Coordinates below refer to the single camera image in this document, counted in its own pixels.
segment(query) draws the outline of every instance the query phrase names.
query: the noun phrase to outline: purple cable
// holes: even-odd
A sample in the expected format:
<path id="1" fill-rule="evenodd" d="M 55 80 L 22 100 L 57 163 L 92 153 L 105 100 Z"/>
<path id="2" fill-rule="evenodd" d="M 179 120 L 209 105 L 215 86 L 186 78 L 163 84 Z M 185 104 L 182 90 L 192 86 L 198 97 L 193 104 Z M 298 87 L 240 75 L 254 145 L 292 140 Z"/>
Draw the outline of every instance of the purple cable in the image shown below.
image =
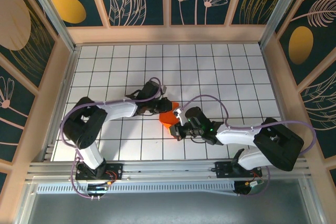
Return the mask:
<path id="1" fill-rule="evenodd" d="M 219 100 L 218 98 L 212 96 L 212 95 L 209 95 L 209 94 L 201 94 L 201 95 L 198 95 L 196 97 L 194 97 L 193 99 L 191 99 L 190 101 L 188 101 L 186 103 L 186 105 L 184 105 L 181 110 L 184 110 L 192 101 L 196 100 L 197 98 L 200 98 L 200 97 L 210 97 L 212 99 L 214 99 L 215 101 L 219 102 L 220 105 L 223 107 L 223 109 L 225 110 L 225 113 L 226 113 L 226 117 L 225 117 L 225 120 L 224 120 L 224 123 L 227 127 L 230 127 L 230 129 L 232 130 L 243 130 L 243 131 L 248 131 L 248 130 L 251 130 L 251 127 L 236 127 L 236 126 L 230 126 L 228 123 L 227 123 L 227 120 L 229 119 L 229 113 L 225 107 L 225 105 L 221 102 L 221 100 Z M 305 123 L 305 122 L 301 122 L 301 121 L 293 121 L 293 120 L 289 120 L 289 121 L 280 121 L 280 122 L 274 122 L 274 123 L 268 123 L 268 124 L 264 124 L 264 125 L 258 125 L 258 126 L 253 126 L 253 129 L 262 129 L 262 128 L 265 128 L 265 127 L 270 127 L 270 126 L 274 126 L 274 125 L 279 125 L 279 124 L 284 124 L 284 123 L 292 123 L 292 124 L 302 124 L 302 125 L 305 125 L 307 126 L 312 134 L 313 134 L 313 140 L 311 141 L 310 145 L 304 149 L 303 151 L 300 152 L 300 155 L 306 153 L 307 151 L 309 151 L 310 149 L 312 149 L 312 147 L 315 145 L 316 143 L 316 140 L 317 140 L 317 136 L 316 136 L 316 131 L 315 129 L 308 123 Z"/>
<path id="2" fill-rule="evenodd" d="M 158 83 L 159 83 L 159 87 L 161 87 L 161 82 L 160 80 L 157 78 L 157 77 L 152 77 L 151 79 L 149 80 L 156 80 Z M 147 102 L 147 101 L 150 101 L 150 100 L 153 100 L 158 94 L 160 94 L 161 92 L 161 89 L 159 88 L 157 93 L 155 95 L 153 95 L 152 97 L 150 98 L 147 98 L 147 99 L 143 99 L 143 100 L 117 100 L 117 101 L 105 101 L 105 102 L 91 102 L 91 103 L 86 103 L 86 104 L 82 104 L 82 105 L 79 105 L 75 108 L 73 108 L 72 110 L 70 110 L 66 116 L 63 118 L 62 122 L 61 122 L 61 125 L 59 127 L 59 134 L 60 134 L 60 137 L 61 137 L 61 140 L 62 142 L 69 146 L 69 147 L 72 147 L 72 148 L 75 148 L 76 149 L 76 152 L 78 154 L 78 156 L 82 159 L 82 156 L 80 155 L 77 147 L 73 144 L 69 144 L 67 143 L 67 141 L 65 141 L 64 139 L 64 133 L 63 133 L 63 130 L 64 130 L 64 124 L 65 122 L 68 120 L 68 118 L 70 117 L 71 114 L 73 114 L 75 111 L 77 110 L 80 110 L 82 108 L 85 108 L 85 107 L 90 107 L 90 106 L 95 106 L 95 105 L 111 105 L 111 104 L 114 104 L 114 103 L 119 103 L 119 102 L 125 102 L 125 103 L 134 103 L 134 102 Z"/>

